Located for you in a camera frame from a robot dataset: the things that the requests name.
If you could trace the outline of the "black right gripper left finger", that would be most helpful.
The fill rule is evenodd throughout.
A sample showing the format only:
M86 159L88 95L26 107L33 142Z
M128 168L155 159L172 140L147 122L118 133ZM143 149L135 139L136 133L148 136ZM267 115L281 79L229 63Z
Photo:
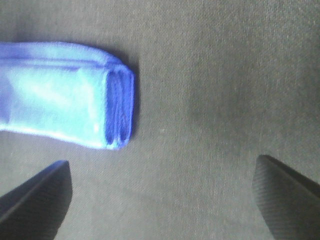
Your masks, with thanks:
M73 195L69 162L58 160L0 198L2 240L53 240Z

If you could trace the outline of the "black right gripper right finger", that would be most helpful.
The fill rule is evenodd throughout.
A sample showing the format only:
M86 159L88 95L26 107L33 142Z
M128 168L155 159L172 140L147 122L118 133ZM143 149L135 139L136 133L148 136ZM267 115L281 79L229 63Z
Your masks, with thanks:
M259 155L255 203L276 240L320 238L320 185L269 155Z

